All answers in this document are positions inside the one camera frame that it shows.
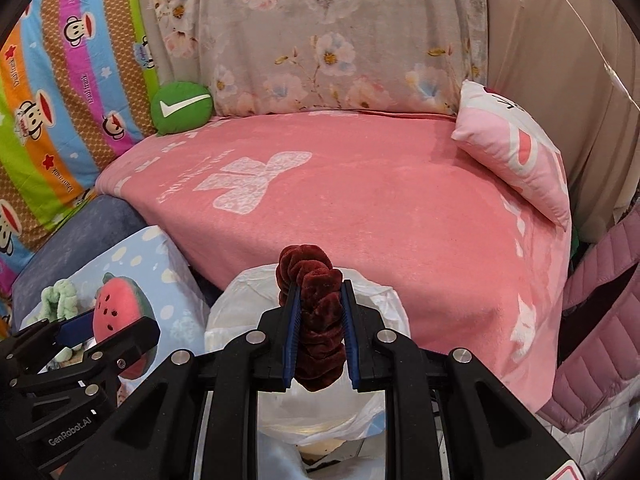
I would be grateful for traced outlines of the watermelon plush toy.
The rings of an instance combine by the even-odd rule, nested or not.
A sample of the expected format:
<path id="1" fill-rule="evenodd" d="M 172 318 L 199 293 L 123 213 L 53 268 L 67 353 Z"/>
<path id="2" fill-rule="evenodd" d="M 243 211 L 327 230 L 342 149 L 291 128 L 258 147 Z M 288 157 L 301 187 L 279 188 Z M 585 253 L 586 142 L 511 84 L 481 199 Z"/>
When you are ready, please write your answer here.
<path id="1" fill-rule="evenodd" d="M 154 320 L 147 296 L 132 278 L 107 272 L 96 293 L 92 330 L 97 344 L 107 340 L 140 318 Z"/>

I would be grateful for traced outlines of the dark red velvet scrunchie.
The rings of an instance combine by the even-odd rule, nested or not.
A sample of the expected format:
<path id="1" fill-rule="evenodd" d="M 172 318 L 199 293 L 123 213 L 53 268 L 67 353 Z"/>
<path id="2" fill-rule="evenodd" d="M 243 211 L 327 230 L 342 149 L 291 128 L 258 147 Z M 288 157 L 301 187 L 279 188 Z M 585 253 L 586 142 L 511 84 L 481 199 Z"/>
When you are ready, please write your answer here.
<path id="1" fill-rule="evenodd" d="M 276 270 L 279 304 L 285 306 L 293 288 L 300 292 L 300 320 L 294 378 L 306 390 L 329 387 L 343 373 L 343 274 L 316 245 L 282 249 Z"/>

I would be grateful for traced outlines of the blue grey cushion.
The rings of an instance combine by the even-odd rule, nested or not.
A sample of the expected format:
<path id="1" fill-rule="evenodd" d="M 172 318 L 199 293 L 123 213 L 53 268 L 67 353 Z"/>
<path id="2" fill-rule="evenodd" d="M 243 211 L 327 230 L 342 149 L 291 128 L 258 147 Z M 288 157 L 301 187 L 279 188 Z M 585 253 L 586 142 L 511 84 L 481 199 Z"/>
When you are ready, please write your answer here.
<path id="1" fill-rule="evenodd" d="M 42 290 L 146 227 L 126 200 L 100 195 L 66 221 L 29 260 L 12 286 L 11 330 L 17 332 Z"/>

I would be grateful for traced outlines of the pink bed blanket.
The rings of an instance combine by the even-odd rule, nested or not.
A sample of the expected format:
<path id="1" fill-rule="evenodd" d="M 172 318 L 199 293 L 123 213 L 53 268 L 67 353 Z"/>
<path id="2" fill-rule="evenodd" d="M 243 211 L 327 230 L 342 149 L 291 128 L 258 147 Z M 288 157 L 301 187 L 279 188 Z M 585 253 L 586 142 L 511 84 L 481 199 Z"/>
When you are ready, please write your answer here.
<path id="1" fill-rule="evenodd" d="M 531 410 L 550 399 L 570 232 L 452 140 L 444 116 L 217 120 L 151 136 L 98 191 L 162 228 L 226 287 L 313 244 L 398 292 L 413 340 L 470 349 Z"/>

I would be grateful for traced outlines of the pink padded jacket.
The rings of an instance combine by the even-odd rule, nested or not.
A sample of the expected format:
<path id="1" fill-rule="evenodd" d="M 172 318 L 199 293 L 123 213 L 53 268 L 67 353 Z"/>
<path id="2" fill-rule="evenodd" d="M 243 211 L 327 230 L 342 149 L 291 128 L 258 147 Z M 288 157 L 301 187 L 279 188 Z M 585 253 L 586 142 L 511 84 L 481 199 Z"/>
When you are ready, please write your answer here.
<path id="1" fill-rule="evenodd" d="M 582 430 L 639 375 L 639 208 L 582 257 L 563 292 L 558 368 L 539 415 Z"/>

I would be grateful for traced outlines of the green checkmark round cushion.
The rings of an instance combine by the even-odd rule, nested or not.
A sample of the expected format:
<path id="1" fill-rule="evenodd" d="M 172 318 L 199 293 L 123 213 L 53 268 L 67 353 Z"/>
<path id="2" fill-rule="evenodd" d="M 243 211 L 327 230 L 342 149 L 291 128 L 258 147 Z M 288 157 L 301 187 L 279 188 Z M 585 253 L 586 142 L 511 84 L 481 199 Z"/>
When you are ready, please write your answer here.
<path id="1" fill-rule="evenodd" d="M 151 101 L 152 123 L 161 136 L 204 126 L 214 114 L 209 90 L 191 81 L 163 84 Z"/>

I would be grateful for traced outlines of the pink white pillow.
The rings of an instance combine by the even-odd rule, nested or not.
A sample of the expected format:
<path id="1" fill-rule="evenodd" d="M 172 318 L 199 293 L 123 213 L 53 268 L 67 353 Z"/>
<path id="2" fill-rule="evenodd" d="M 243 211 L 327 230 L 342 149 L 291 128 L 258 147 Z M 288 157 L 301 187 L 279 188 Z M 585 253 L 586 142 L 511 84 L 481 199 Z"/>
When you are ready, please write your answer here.
<path id="1" fill-rule="evenodd" d="M 561 151 L 524 108 L 466 80 L 451 139 L 556 226 L 570 228 Z"/>

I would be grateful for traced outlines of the colourful monkey striped quilt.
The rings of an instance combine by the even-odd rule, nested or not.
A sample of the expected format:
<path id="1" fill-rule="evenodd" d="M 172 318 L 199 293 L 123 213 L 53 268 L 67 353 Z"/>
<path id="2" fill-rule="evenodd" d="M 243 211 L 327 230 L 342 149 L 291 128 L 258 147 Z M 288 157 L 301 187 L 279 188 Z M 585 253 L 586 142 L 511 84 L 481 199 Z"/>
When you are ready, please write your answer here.
<path id="1" fill-rule="evenodd" d="M 1 48 L 1 307 L 101 171 L 154 133 L 140 0 L 32 0 Z"/>

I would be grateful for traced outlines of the grey floral quilt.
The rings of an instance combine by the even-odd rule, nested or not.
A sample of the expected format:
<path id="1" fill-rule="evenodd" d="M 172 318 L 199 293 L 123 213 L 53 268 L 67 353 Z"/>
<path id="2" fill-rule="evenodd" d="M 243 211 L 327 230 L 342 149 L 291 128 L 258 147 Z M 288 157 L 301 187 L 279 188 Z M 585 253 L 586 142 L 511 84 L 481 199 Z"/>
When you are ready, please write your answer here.
<path id="1" fill-rule="evenodd" d="M 488 66 L 486 0 L 140 0 L 160 79 L 220 116 L 452 115 Z"/>

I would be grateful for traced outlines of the beige curtain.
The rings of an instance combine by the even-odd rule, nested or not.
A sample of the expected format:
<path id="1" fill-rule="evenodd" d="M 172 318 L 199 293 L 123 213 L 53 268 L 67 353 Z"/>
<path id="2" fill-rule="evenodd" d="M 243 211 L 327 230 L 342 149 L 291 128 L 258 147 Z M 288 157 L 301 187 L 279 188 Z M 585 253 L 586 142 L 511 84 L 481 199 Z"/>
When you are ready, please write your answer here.
<path id="1" fill-rule="evenodd" d="M 613 0 L 487 0 L 491 89 L 561 150 L 570 210 L 595 243 L 639 183 L 639 41 Z"/>

